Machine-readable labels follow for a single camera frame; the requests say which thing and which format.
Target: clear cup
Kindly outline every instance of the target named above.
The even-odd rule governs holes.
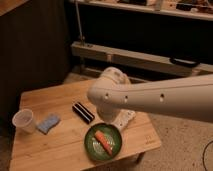
[[[36,130],[33,111],[30,109],[22,109],[18,111],[13,116],[12,123],[16,128],[20,128],[27,133],[33,133]]]

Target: cable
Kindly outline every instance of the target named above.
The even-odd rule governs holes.
[[[203,150],[202,161],[203,161],[203,167],[204,167],[205,171],[208,171],[207,168],[206,168],[206,163],[205,163],[205,154],[206,154],[206,150],[207,150],[207,148],[209,147],[210,144],[213,144],[213,140],[210,141],[210,142],[205,146],[205,148],[204,148],[204,150]]]

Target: sponge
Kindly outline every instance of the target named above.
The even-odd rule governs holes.
[[[37,129],[43,134],[47,134],[49,130],[60,122],[60,118],[55,114],[50,114],[37,125]]]

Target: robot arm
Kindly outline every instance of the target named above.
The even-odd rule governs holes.
[[[213,75],[139,84],[125,84],[125,80],[124,73],[110,67],[90,87],[88,99],[99,115],[131,109],[213,120]]]

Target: black object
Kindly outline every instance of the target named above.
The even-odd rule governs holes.
[[[72,106],[72,109],[87,124],[89,124],[90,122],[92,122],[95,119],[95,116],[85,106],[83,106],[80,102],[75,103]]]
[[[180,61],[179,59],[175,59],[175,58],[170,58],[170,62],[175,65],[181,65],[181,66],[188,67],[188,68],[193,68],[200,64],[200,62],[198,62],[198,61],[183,62],[183,61]]]
[[[180,0],[176,5],[176,9],[183,11],[190,11],[192,8],[195,8],[197,0]]]
[[[206,162],[205,162],[205,156],[206,156],[206,150],[207,148],[209,147],[209,145],[213,144],[213,141],[210,141],[205,147],[204,147],[204,150],[203,150],[203,155],[202,155],[202,162],[203,162],[203,167],[205,169],[205,171],[208,171],[207,167],[206,167]]]
[[[146,0],[119,0],[118,3],[146,5]]]

